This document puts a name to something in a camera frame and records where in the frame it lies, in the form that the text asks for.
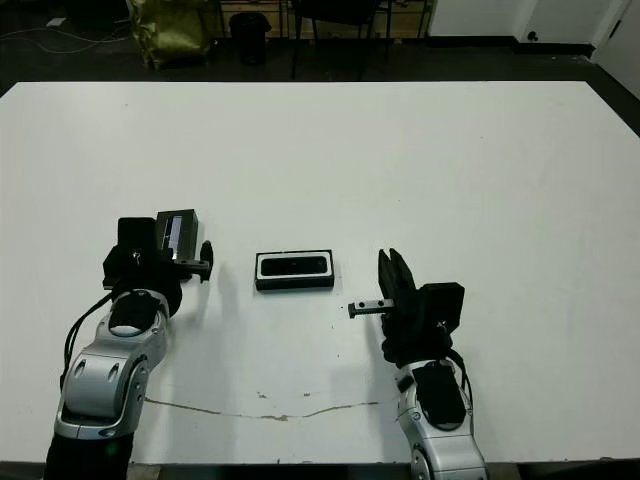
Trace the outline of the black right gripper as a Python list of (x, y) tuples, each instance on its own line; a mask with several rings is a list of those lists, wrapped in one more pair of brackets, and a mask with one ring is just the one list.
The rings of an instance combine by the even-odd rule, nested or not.
[(460, 324), (461, 297), (419, 301), (413, 309), (413, 275), (394, 248), (390, 249), (390, 258), (383, 249), (378, 252), (378, 284), (385, 300), (352, 302), (347, 310), (351, 319), (380, 314), (381, 348), (387, 362), (401, 369), (421, 361), (449, 359), (461, 371), (466, 369), (451, 338)]

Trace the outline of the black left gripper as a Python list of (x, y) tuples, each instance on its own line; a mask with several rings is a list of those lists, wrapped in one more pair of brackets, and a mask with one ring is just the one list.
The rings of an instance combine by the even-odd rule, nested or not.
[(181, 283), (193, 275), (208, 282), (214, 265), (213, 246), (205, 240), (200, 259), (174, 260), (168, 250), (125, 248), (116, 245), (103, 261), (103, 288), (122, 293), (128, 290), (151, 290), (161, 294), (168, 305), (169, 316), (182, 302)]

